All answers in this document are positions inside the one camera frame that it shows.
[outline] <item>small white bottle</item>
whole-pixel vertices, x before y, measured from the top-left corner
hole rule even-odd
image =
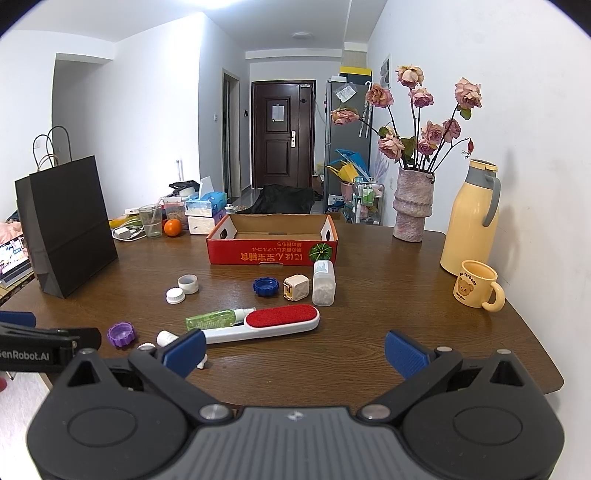
[[[314,263],[312,303],[319,307],[330,307],[335,301],[335,267],[330,260]]]

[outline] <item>gray thermos handle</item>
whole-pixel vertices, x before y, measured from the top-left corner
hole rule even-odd
[[[488,213],[482,222],[482,226],[489,226],[492,222],[492,219],[495,217],[497,208],[499,208],[499,200],[501,199],[501,181],[492,175],[487,175],[486,173],[484,174],[484,178],[486,179],[487,183],[492,183],[491,207],[488,209]]]

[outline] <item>green liquid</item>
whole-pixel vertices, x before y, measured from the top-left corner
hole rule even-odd
[[[236,314],[233,310],[222,310],[221,312],[206,313],[186,319],[187,330],[200,328],[209,330],[211,328],[233,327],[237,324]]]

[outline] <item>laptop screen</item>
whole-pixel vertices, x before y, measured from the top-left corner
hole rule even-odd
[[[28,263],[29,254],[22,235],[0,245],[0,280]]]

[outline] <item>purple bottle cap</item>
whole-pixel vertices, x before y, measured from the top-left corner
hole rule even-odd
[[[121,322],[113,325],[107,331],[107,338],[111,345],[122,347],[135,340],[134,326],[129,322]]]

